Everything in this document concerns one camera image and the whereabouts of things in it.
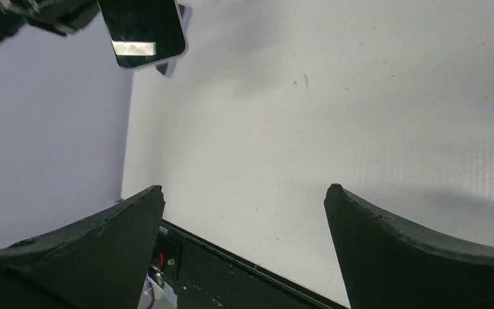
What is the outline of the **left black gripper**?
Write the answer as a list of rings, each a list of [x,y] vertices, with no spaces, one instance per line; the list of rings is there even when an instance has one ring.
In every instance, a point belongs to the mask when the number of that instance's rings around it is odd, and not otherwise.
[[[24,18],[30,26],[67,36],[88,26],[100,9],[96,0],[77,1],[11,1],[0,0],[4,14],[15,14]]]

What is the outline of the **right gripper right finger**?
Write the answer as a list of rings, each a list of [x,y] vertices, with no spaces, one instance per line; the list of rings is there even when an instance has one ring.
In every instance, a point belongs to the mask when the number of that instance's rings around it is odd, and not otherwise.
[[[494,247],[424,227],[337,183],[324,208],[352,308],[494,308]]]

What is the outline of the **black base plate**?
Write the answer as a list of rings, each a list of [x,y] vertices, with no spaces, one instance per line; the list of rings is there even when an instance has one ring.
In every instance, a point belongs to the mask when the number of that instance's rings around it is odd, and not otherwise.
[[[149,277],[173,308],[341,308],[165,220]]]

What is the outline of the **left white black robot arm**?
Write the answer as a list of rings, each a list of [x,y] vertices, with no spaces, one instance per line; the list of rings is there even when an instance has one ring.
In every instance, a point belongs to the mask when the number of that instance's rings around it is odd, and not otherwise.
[[[97,0],[0,0],[0,44],[26,24],[65,37],[87,27]]]

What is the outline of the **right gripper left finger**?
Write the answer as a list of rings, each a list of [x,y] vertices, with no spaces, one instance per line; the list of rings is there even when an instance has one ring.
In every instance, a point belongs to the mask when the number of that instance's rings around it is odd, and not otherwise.
[[[153,185],[0,248],[0,308],[136,308],[164,207],[162,189]]]

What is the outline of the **purple-edged black smartphone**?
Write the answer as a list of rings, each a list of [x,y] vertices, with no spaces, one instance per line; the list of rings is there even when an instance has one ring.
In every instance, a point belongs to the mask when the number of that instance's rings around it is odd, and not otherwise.
[[[178,1],[160,1],[165,5],[157,17],[156,70],[171,77],[178,59],[187,52],[186,32],[192,9]]]

